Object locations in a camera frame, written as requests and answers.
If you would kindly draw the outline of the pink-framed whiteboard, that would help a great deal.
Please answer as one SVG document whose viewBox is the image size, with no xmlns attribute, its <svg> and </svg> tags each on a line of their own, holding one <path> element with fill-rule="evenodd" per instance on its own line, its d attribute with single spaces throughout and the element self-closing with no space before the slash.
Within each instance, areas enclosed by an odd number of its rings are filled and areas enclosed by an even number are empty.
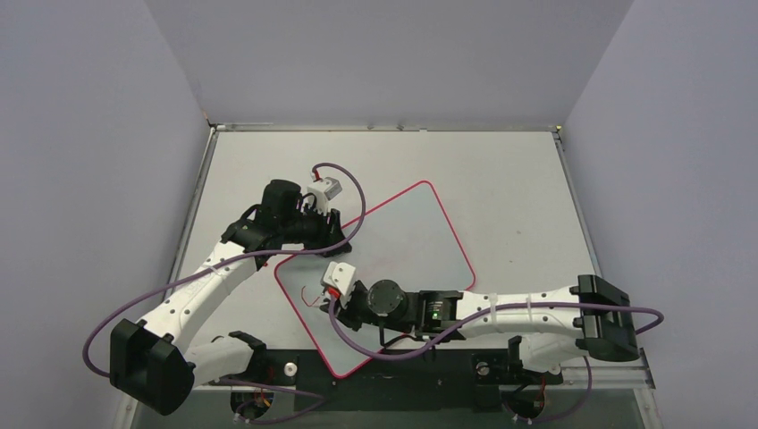
<svg viewBox="0 0 758 429">
<path fill-rule="evenodd" d="M 351 252 L 337 259 L 353 265 L 366 286 L 389 279 L 404 291 L 470 290 L 476 274 L 430 181 L 419 181 L 344 228 L 358 234 Z M 274 278 L 289 300 L 330 373 L 343 379 L 368 362 L 334 332 L 328 315 L 309 302 L 322 291 L 329 264 L 318 256 L 289 257 Z"/>
</svg>

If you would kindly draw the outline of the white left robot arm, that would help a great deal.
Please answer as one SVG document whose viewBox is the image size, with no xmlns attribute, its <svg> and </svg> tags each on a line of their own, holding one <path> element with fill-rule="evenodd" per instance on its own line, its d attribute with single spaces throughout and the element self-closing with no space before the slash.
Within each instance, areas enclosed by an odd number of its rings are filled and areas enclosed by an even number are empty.
<svg viewBox="0 0 758 429">
<path fill-rule="evenodd" d="M 198 386 L 235 375 L 245 384 L 266 372 L 265 344 L 230 332 L 205 345 L 191 342 L 232 292 L 286 245 L 324 257 L 351 251 L 341 215 L 329 206 L 341 192 L 334 178 L 316 179 L 305 189 L 272 180 L 259 203 L 231 223 L 206 262 L 187 282 L 137 322 L 121 320 L 110 333 L 109 382 L 166 416 Z"/>
</svg>

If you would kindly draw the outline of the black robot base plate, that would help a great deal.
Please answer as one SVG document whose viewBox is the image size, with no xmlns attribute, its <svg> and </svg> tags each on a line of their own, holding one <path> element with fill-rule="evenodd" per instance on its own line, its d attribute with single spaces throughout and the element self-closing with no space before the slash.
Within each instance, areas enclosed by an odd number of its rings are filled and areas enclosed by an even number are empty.
<svg viewBox="0 0 758 429">
<path fill-rule="evenodd" d="M 324 397 L 323 411 L 490 412 L 505 399 L 538 402 L 543 386 L 563 383 L 560 374 L 521 371 L 504 349 L 443 349 L 400 362 L 369 360 L 344 376 L 333 374 L 313 349 L 273 349 L 232 379 L 240 387 L 265 387 L 252 397 L 255 410 L 276 403 L 280 396 L 273 387 L 297 389 L 297 411 Z"/>
</svg>

